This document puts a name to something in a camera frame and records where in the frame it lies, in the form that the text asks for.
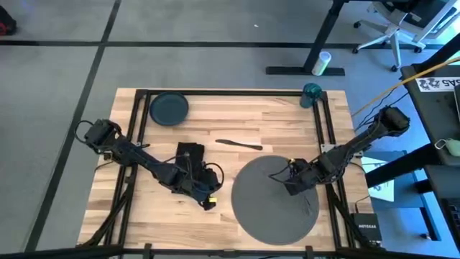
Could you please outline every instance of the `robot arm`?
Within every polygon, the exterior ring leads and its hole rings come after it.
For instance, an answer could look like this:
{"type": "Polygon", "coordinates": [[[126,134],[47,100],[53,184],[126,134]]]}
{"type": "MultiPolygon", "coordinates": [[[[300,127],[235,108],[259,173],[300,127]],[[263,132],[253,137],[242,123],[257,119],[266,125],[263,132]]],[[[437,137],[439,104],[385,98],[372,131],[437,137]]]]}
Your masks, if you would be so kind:
{"type": "Polygon", "coordinates": [[[198,169],[191,166],[181,168],[176,164],[161,162],[143,151],[142,147],[128,141],[115,122],[98,119],[94,124],[90,124],[91,127],[85,134],[84,140],[77,139],[89,146],[96,154],[107,154],[120,165],[141,165],[149,170],[162,186],[173,193],[194,198],[205,210],[216,205],[214,201],[210,201],[210,195],[218,191],[222,183],[219,183],[212,169],[205,165],[198,169]]]}
{"type": "Polygon", "coordinates": [[[290,161],[291,177],[284,181],[290,195],[299,194],[316,184],[333,183],[342,177],[345,167],[354,153],[370,146],[371,142],[381,137],[397,137],[409,128],[407,118],[398,108],[385,107],[374,117],[372,124],[360,135],[344,145],[320,154],[314,161],[304,159],[290,161]]]}

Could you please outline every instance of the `black knife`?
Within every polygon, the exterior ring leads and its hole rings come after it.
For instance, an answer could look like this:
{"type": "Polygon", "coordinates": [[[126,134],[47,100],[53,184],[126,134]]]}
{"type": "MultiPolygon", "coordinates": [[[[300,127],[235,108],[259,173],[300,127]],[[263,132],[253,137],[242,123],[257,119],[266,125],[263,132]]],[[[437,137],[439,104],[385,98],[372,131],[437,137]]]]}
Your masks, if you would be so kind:
{"type": "Polygon", "coordinates": [[[262,146],[259,146],[259,145],[247,145],[247,144],[241,144],[241,143],[237,143],[237,142],[234,142],[234,141],[231,141],[231,140],[216,140],[217,143],[222,143],[222,144],[227,144],[227,145],[237,145],[237,146],[240,146],[240,147],[249,147],[249,148],[252,148],[252,149],[255,149],[255,150],[262,150],[263,147],[262,146]]]}

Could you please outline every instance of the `black floor stripe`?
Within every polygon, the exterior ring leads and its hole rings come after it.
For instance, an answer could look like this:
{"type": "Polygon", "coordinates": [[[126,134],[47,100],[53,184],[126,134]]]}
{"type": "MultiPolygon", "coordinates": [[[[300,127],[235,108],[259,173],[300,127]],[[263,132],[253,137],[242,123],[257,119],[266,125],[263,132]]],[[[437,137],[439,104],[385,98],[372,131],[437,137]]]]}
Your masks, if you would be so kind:
{"type": "Polygon", "coordinates": [[[78,40],[0,40],[0,46],[97,47],[99,41],[78,40]]]}
{"type": "MultiPolygon", "coordinates": [[[[119,8],[119,1],[114,6],[119,8]]],[[[102,41],[53,41],[53,40],[0,40],[1,46],[50,46],[50,47],[95,47],[104,45],[106,47],[273,47],[273,48],[311,48],[313,43],[301,42],[153,42],[153,41],[108,41],[107,30],[114,26],[107,24],[102,41]]],[[[353,49],[358,43],[326,43],[324,49],[353,49]]],[[[443,44],[427,44],[426,50],[439,50],[443,44]]],[[[391,50],[391,45],[375,44],[365,49],[368,50],[391,50]]],[[[400,44],[401,50],[413,50],[414,46],[400,44]]]]}
{"type": "MultiPolygon", "coordinates": [[[[121,0],[116,0],[114,6],[112,8],[109,20],[106,25],[106,29],[104,30],[102,42],[109,38],[110,32],[112,27],[114,26],[115,18],[120,6],[121,0]]],[[[72,148],[72,144],[74,141],[74,133],[73,129],[77,126],[77,123],[81,120],[83,116],[83,112],[85,111],[86,103],[88,102],[89,95],[91,93],[91,89],[93,87],[94,79],[96,78],[96,74],[99,69],[99,65],[101,64],[102,56],[104,55],[105,46],[99,45],[96,55],[94,56],[93,63],[91,64],[91,69],[89,71],[88,77],[86,78],[85,86],[81,91],[80,98],[78,100],[77,106],[73,113],[73,118],[68,128],[67,134],[65,135],[64,143],[60,149],[60,153],[57,157],[57,162],[55,168],[52,172],[50,183],[48,184],[45,197],[43,199],[42,205],[38,212],[37,218],[35,220],[34,226],[30,233],[29,239],[26,244],[25,252],[32,252],[37,249],[38,242],[40,240],[40,236],[42,235],[43,228],[45,227],[45,223],[50,213],[52,201],[55,198],[56,191],[58,190],[60,179],[63,176],[63,172],[65,169],[65,164],[67,163],[70,150],[72,148]]]]}

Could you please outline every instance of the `gray circular pad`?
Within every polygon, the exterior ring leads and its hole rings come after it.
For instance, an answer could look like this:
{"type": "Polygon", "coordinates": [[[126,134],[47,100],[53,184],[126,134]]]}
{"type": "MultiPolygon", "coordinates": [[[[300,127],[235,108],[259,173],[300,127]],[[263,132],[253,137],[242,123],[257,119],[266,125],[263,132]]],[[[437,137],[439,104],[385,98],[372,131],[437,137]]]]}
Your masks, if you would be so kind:
{"type": "MultiPolygon", "coordinates": [[[[282,183],[268,177],[287,165],[287,158],[276,155],[256,158],[242,168],[231,190],[231,205],[239,224],[253,238],[270,245],[302,239],[318,218],[315,188],[290,196],[282,183]]],[[[287,180],[289,169],[275,178],[287,180]]]]}

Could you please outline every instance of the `paper sheet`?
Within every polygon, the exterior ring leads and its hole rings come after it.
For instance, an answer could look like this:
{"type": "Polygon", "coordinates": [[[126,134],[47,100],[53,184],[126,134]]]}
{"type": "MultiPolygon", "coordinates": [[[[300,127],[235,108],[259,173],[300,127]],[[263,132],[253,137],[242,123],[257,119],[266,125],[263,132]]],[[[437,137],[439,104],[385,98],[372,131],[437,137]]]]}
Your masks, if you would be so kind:
{"type": "MultiPolygon", "coordinates": [[[[387,161],[378,160],[374,158],[363,157],[361,159],[362,167],[366,173],[374,170],[375,168],[380,167],[388,163],[387,161]]],[[[369,195],[373,198],[382,199],[384,201],[395,201],[395,180],[382,183],[378,186],[369,188],[369,195]]]]}
{"type": "Polygon", "coordinates": [[[416,81],[422,92],[453,91],[455,86],[460,85],[460,77],[417,78],[416,81]]]}

